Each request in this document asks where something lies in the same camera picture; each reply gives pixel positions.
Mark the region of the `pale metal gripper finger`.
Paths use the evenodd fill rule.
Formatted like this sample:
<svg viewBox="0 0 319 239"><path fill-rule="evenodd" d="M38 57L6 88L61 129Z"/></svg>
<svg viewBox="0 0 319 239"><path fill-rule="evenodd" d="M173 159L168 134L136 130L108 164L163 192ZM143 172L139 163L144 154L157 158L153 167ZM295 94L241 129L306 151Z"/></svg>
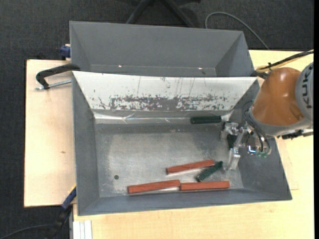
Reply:
<svg viewBox="0 0 319 239"><path fill-rule="evenodd" d="M238 148L233 148L233 156L232 156L232 169L235 170L238 166L238 162L241 158L240 152Z"/></svg>
<svg viewBox="0 0 319 239"><path fill-rule="evenodd" d="M232 169L233 154L234 154L234 150L233 150L233 148L230 148L229 151L228 151L227 170L231 170Z"/></svg>

